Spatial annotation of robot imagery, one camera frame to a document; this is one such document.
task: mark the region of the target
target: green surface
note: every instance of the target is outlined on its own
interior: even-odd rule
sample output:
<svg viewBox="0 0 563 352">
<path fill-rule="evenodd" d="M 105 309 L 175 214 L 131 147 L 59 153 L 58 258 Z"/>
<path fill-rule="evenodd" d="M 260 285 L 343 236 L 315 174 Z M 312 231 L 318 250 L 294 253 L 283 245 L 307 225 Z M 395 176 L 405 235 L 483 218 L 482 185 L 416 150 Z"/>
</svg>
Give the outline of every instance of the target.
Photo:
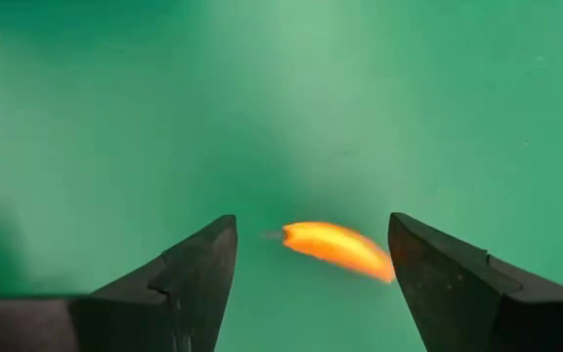
<svg viewBox="0 0 563 352">
<path fill-rule="evenodd" d="M 394 210 L 563 284 L 562 1 L 0 0 L 1 293 L 235 213 L 220 352 L 422 350 L 397 285 L 260 237 Z"/>
</svg>

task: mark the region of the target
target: orange glowing fragment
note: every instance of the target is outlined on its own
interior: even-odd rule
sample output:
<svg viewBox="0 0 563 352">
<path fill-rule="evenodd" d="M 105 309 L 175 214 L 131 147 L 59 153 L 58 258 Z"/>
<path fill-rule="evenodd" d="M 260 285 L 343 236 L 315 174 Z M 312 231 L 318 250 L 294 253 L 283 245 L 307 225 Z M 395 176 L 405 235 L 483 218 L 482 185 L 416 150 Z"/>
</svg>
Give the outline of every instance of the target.
<svg viewBox="0 0 563 352">
<path fill-rule="evenodd" d="M 392 259 L 359 233 L 325 222 L 298 222 L 283 227 L 283 245 L 299 253 L 392 283 Z"/>
</svg>

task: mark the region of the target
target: green background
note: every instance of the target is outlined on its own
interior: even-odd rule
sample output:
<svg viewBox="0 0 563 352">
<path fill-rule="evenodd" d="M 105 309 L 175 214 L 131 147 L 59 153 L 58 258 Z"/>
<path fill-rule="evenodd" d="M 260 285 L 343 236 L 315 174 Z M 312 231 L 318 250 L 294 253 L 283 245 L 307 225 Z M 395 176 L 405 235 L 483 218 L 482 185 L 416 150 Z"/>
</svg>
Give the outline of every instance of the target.
<svg viewBox="0 0 563 352">
<path fill-rule="evenodd" d="M 563 2 L 0 0 L 0 293 L 238 217 L 218 351 L 417 351 L 396 284 L 264 240 L 405 211 L 563 284 Z"/>
</svg>

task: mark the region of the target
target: black metal jaw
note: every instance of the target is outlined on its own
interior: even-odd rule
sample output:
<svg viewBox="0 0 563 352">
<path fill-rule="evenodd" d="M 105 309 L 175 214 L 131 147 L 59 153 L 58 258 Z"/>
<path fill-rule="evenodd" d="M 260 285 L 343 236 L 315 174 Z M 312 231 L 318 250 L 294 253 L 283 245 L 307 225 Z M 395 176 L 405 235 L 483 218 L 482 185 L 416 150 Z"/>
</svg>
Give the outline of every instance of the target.
<svg viewBox="0 0 563 352">
<path fill-rule="evenodd" d="M 402 213 L 388 243 L 429 352 L 563 351 L 563 286 Z"/>
<path fill-rule="evenodd" d="M 212 352 L 237 246 L 226 215 L 90 295 L 0 299 L 0 351 Z"/>
</svg>

